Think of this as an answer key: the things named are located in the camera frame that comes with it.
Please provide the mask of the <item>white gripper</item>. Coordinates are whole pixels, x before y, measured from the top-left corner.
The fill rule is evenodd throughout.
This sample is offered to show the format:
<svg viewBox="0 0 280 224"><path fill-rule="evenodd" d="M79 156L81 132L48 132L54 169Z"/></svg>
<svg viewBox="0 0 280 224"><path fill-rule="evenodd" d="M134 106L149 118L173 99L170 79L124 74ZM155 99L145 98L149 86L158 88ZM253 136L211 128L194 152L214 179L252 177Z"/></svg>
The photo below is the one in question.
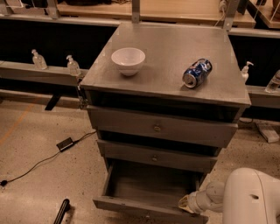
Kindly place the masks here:
<svg viewBox="0 0 280 224"><path fill-rule="evenodd" d="M178 202L178 207L189 214L201 214L208 209L210 199L206 191L196 191L185 195Z"/></svg>

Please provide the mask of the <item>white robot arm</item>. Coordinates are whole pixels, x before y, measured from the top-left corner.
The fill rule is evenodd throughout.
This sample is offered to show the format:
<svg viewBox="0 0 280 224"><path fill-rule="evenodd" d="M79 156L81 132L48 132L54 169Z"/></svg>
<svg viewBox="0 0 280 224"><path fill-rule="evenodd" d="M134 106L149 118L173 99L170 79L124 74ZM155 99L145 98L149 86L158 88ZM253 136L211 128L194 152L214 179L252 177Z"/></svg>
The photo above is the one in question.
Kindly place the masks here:
<svg viewBox="0 0 280 224"><path fill-rule="evenodd" d="M251 168L230 173L225 183L184 196L178 207L190 214L222 213L222 224L280 224L280 180Z"/></svg>

